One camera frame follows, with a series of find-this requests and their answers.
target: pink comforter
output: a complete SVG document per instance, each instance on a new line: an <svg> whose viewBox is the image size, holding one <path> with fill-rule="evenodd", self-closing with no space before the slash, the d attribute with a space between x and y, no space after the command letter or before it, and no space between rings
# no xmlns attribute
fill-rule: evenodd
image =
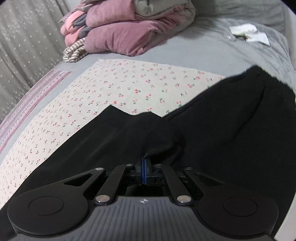
<svg viewBox="0 0 296 241"><path fill-rule="evenodd" d="M106 0L98 2L88 10L86 25L95 28L130 20L136 20L133 0Z"/></svg>
<svg viewBox="0 0 296 241"><path fill-rule="evenodd" d="M85 39L85 50L89 53L110 50L127 56L139 55L182 31L194 21L194 17L195 8L190 0L157 20L141 21L135 20L133 1L106 0L87 13L87 26L95 28Z"/></svg>

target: black fabric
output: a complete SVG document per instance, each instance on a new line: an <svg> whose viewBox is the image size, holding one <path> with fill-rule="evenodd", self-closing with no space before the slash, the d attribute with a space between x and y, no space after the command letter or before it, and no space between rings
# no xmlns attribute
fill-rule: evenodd
<svg viewBox="0 0 296 241"><path fill-rule="evenodd" d="M283 222L296 190L296 106L293 91L259 67L222 80L161 118L131 116L110 106L74 134L19 187L15 196L142 156L181 171L194 167L272 197ZM0 240L15 234L0 210Z"/></svg>

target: curtain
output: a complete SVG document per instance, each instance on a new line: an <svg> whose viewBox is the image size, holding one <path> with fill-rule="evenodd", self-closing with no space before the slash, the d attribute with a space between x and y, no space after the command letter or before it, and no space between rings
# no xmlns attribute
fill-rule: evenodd
<svg viewBox="0 0 296 241"><path fill-rule="evenodd" d="M62 60L58 21L64 0L6 0L0 5L0 123L25 93Z"/></svg>

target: cherry print fabric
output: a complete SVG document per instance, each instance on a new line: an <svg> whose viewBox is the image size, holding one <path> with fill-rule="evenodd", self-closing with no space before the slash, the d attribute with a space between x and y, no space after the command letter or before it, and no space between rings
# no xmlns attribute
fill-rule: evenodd
<svg viewBox="0 0 296 241"><path fill-rule="evenodd" d="M98 60L34 117L4 158L0 208L36 167L107 106L164 116L222 78L165 64Z"/></svg>

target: folded blanket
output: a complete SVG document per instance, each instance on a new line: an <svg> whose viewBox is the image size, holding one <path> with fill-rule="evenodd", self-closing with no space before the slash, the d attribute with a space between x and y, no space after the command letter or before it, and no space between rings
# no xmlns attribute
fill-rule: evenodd
<svg viewBox="0 0 296 241"><path fill-rule="evenodd" d="M95 28L130 20L136 20L133 0L106 0L90 8L86 16L86 25Z"/></svg>
<svg viewBox="0 0 296 241"><path fill-rule="evenodd" d="M74 21L83 15L85 12L77 10L76 12L72 13L65 21L65 28L69 33L74 32L76 29L74 28L73 24Z"/></svg>
<svg viewBox="0 0 296 241"><path fill-rule="evenodd" d="M170 13L158 20L103 25L88 33L84 44L85 50L89 53L110 50L128 56L139 55L182 31L194 21L194 18L195 7L189 0L179 11Z"/></svg>
<svg viewBox="0 0 296 241"><path fill-rule="evenodd" d="M82 38L70 47L65 48L63 52L63 61L73 63L87 56L88 52L85 51L84 40L85 38Z"/></svg>
<svg viewBox="0 0 296 241"><path fill-rule="evenodd" d="M68 33L66 36L65 36L65 45L68 47L68 46L71 46L72 44L74 44L78 39L79 39L79 33L80 31L84 28L81 27L79 29L75 29L74 32L72 33Z"/></svg>

